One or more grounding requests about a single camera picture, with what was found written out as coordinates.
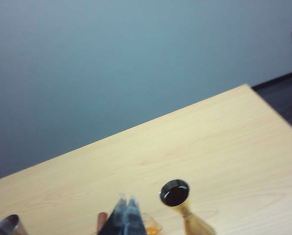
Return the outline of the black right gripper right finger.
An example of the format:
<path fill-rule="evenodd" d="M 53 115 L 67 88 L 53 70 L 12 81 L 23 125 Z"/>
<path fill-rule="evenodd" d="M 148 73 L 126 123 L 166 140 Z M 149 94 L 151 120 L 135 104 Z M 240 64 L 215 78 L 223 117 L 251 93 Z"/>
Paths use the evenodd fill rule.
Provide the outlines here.
<path fill-rule="evenodd" d="M 125 211 L 125 234 L 146 235 L 138 201 L 131 196 Z"/>

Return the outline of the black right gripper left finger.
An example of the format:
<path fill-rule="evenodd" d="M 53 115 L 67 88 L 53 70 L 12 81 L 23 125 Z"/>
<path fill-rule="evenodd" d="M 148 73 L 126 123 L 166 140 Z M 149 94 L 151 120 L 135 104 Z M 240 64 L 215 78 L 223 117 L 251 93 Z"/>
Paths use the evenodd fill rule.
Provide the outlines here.
<path fill-rule="evenodd" d="M 126 203 L 126 196 L 121 194 L 118 202 L 108 217 L 102 215 L 102 212 L 99 214 L 100 235 L 120 235 L 122 233 Z"/>

